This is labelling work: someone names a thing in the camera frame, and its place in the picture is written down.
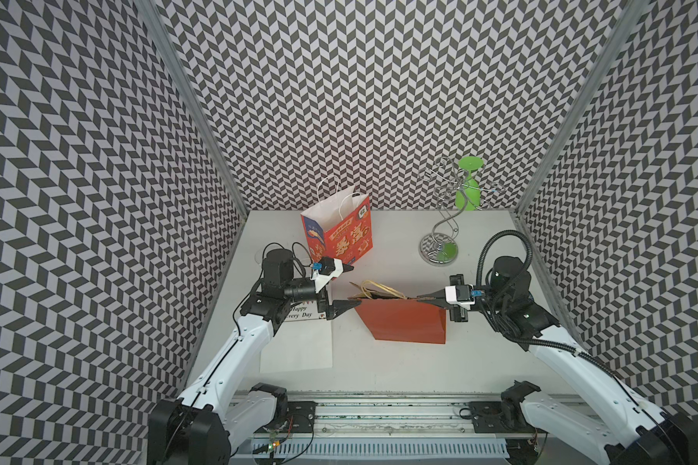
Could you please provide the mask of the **white happy every day bag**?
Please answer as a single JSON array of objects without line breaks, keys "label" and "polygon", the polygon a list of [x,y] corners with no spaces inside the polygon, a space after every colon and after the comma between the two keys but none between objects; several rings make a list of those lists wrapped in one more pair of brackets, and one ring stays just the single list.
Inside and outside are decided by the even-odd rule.
[{"label": "white happy every day bag", "polygon": [[262,374],[333,367],[332,323],[315,301],[294,304],[273,340],[261,352]]}]

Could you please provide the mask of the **plain red paper bag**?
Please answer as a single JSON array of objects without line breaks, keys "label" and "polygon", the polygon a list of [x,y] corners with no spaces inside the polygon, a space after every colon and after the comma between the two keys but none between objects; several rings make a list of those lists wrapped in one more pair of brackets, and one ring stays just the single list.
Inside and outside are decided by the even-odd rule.
[{"label": "plain red paper bag", "polygon": [[357,314],[375,340],[444,345],[447,339],[444,308],[365,280],[353,283],[359,291],[352,300]]}]

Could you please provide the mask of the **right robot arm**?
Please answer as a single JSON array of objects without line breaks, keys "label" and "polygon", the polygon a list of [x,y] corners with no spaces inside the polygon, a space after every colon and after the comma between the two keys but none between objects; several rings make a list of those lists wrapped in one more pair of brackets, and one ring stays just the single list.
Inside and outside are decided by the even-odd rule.
[{"label": "right robot arm", "polygon": [[480,313],[494,332],[549,366],[595,413],[590,418],[531,382],[517,382],[501,395],[503,423],[553,434],[596,464],[698,464],[696,422],[666,412],[620,381],[532,299],[532,259],[525,234],[498,232],[483,246],[474,284],[453,275],[449,286],[421,298],[448,311],[455,323]]}]

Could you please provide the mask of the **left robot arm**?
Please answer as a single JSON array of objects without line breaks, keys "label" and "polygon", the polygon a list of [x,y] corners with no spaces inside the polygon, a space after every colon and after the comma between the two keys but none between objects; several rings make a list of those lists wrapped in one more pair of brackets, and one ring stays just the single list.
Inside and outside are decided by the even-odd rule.
[{"label": "left robot arm", "polygon": [[228,340],[189,387],[149,414],[147,463],[226,464],[258,429],[281,426],[288,408],[283,387],[261,383],[237,406],[232,399],[295,305],[313,302],[329,320],[356,307],[356,301],[334,300],[330,293],[331,282],[353,269],[329,257],[305,267],[292,250],[267,246]]}]

